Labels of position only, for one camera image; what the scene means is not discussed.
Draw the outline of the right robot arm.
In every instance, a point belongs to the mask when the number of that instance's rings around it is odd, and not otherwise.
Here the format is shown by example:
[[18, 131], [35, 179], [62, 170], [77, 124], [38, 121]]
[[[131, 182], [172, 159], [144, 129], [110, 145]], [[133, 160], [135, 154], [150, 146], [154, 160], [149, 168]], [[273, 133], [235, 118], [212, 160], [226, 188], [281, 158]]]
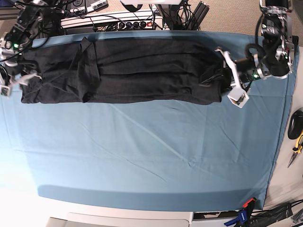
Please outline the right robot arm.
[[24, 60], [22, 54], [34, 50], [33, 41], [48, 25], [57, 10], [67, 0], [17, 0], [22, 9], [13, 27], [0, 39], [0, 88], [10, 90], [15, 85], [26, 85], [38, 77], [37, 63]]

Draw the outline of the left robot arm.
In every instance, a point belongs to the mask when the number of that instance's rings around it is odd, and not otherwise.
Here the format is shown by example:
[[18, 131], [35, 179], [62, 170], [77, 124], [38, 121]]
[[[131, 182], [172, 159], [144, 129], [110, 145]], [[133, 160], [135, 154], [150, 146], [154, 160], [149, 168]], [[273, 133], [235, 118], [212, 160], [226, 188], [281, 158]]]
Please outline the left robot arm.
[[255, 39], [245, 46], [243, 59], [233, 61], [228, 51], [216, 48], [223, 56], [224, 73], [231, 77], [230, 94], [246, 95], [253, 81], [285, 79], [294, 71], [292, 1], [261, 0], [259, 8]]

